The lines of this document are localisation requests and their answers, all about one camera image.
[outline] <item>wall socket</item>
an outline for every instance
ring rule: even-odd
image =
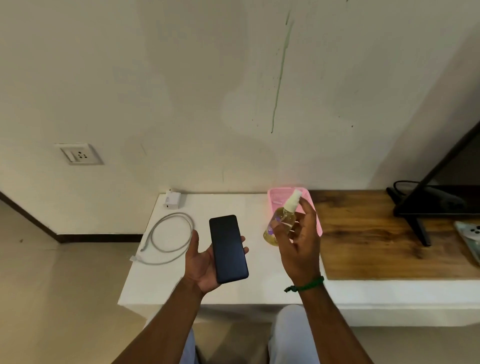
[[[55,144],[54,146],[62,151],[68,164],[74,166],[103,164],[96,151],[88,143]]]

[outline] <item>tv stand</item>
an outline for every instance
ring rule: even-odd
[[[387,187],[387,193],[390,196],[390,198],[393,200],[395,205],[398,205],[398,203],[402,200],[402,196],[397,193],[393,188]],[[417,238],[420,240],[423,246],[431,246],[432,243],[430,242],[430,237],[428,236],[427,231],[425,230],[425,227],[423,226],[423,223],[420,221],[419,218],[416,217],[405,217],[402,216],[407,223],[410,225],[412,228],[413,232],[417,236]]]

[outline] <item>tile floor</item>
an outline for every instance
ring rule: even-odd
[[[116,304],[136,246],[60,245],[0,202],[0,363],[110,363],[145,323]],[[269,330],[194,325],[211,364],[265,363]],[[354,331],[377,364],[480,362],[480,325]]]

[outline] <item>pink plastic basket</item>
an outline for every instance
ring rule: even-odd
[[[276,209],[282,207],[284,203],[288,200],[294,190],[300,190],[301,196],[307,200],[310,205],[315,209],[315,205],[313,204],[312,197],[310,196],[310,192],[307,189],[302,187],[278,187],[278,188],[271,188],[268,190],[268,203],[272,209],[272,214],[275,212]],[[301,213],[305,213],[301,205],[297,207],[297,211]],[[322,236],[322,226],[320,225],[320,220],[317,216],[317,233],[318,236]]]

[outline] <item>black smartphone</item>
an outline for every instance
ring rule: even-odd
[[[235,215],[210,219],[213,254],[218,284],[248,277],[240,229]]]

